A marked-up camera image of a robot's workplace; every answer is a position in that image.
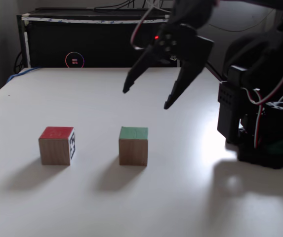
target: white table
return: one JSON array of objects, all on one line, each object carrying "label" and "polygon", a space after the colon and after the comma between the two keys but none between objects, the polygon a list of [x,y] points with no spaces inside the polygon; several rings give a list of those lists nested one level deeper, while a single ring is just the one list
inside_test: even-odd
[{"label": "white table", "polygon": [[[170,110],[178,69],[41,69],[0,90],[0,237],[281,237],[283,170],[236,161],[204,71]],[[42,166],[47,126],[74,126],[70,167]],[[149,164],[121,167],[121,126],[149,128]]]}]

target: wooden cube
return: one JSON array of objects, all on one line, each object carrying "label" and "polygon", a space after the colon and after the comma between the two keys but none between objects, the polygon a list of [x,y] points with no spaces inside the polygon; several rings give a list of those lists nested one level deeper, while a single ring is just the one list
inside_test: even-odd
[{"label": "wooden cube", "polygon": [[122,127],[120,134],[120,165],[148,165],[148,129]]},{"label": "wooden cube", "polygon": [[43,165],[70,165],[76,151],[73,127],[47,127],[39,138]]}]

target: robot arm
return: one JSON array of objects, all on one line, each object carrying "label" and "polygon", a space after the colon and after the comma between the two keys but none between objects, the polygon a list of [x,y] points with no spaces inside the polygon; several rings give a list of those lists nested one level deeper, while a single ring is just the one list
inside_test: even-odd
[{"label": "robot arm", "polygon": [[[257,5],[276,9],[283,9],[283,0],[243,0]],[[213,42],[197,35],[197,29],[204,26],[212,15],[213,8],[217,6],[217,0],[176,0],[167,24],[161,26],[158,39],[149,45],[141,58],[129,71],[123,92],[127,93],[134,82],[156,61],[163,60],[167,55],[176,56],[182,63],[182,69],[172,93],[165,103],[168,109],[181,96],[193,80],[202,72],[205,66],[212,71],[208,64]],[[257,43],[249,45],[235,57],[231,63],[239,61],[242,56],[252,52]],[[251,87],[248,78],[243,81],[246,87]]]},{"label": "robot arm", "polygon": [[[283,10],[283,0],[242,1]],[[175,0],[169,21],[161,25],[157,34],[159,37],[129,71],[123,92],[127,93],[154,62],[176,56],[182,69],[164,105],[168,109],[207,67],[224,81],[219,88],[218,131],[227,142],[238,145],[238,159],[282,168],[283,103],[278,100],[283,96],[283,19],[268,32],[233,42],[227,51],[224,73],[219,75],[208,63],[213,42],[197,35],[197,29],[208,22],[218,2]],[[264,99],[254,102],[251,97],[260,98],[260,93]]]}]

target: blue cable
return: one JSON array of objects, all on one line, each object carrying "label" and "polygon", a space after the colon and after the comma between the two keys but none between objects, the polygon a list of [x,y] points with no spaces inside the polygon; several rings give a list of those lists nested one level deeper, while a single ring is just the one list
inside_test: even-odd
[{"label": "blue cable", "polygon": [[41,68],[41,67],[30,68],[30,69],[28,69],[28,70],[26,70],[26,71],[24,71],[24,72],[22,72],[22,73],[15,74],[15,75],[11,75],[11,76],[7,79],[6,84],[8,84],[14,77],[19,77],[19,76],[25,75],[26,73],[29,73],[29,72],[31,72],[31,71],[33,71],[33,70],[36,70],[36,69],[39,69],[39,68]]}]

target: black equipment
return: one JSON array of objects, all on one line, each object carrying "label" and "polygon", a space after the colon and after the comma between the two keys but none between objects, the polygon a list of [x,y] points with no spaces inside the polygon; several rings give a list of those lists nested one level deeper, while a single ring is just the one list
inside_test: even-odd
[{"label": "black equipment", "polygon": [[[94,11],[86,8],[37,8],[18,16],[25,67],[132,67],[142,55],[129,45],[145,9]],[[148,45],[165,22],[165,14],[154,11],[136,39]],[[155,67],[177,67],[177,62],[157,62]]]},{"label": "black equipment", "polygon": [[[283,0],[242,1],[283,11]],[[197,29],[207,23],[217,2],[176,0],[169,21],[159,30],[159,38],[146,48],[129,71],[123,92],[128,92],[154,62],[175,55],[181,60],[182,69],[164,105],[168,109],[207,67],[222,81],[218,131],[226,137],[227,143],[238,146],[238,159],[282,168],[283,102],[278,100],[283,96],[283,83],[277,85],[283,78],[283,19],[268,32],[248,35],[234,42],[227,51],[224,72],[220,75],[208,62],[213,43],[197,35]],[[276,92],[256,105],[255,101],[262,100],[257,99],[259,92],[255,88],[259,88],[263,96]]]}]

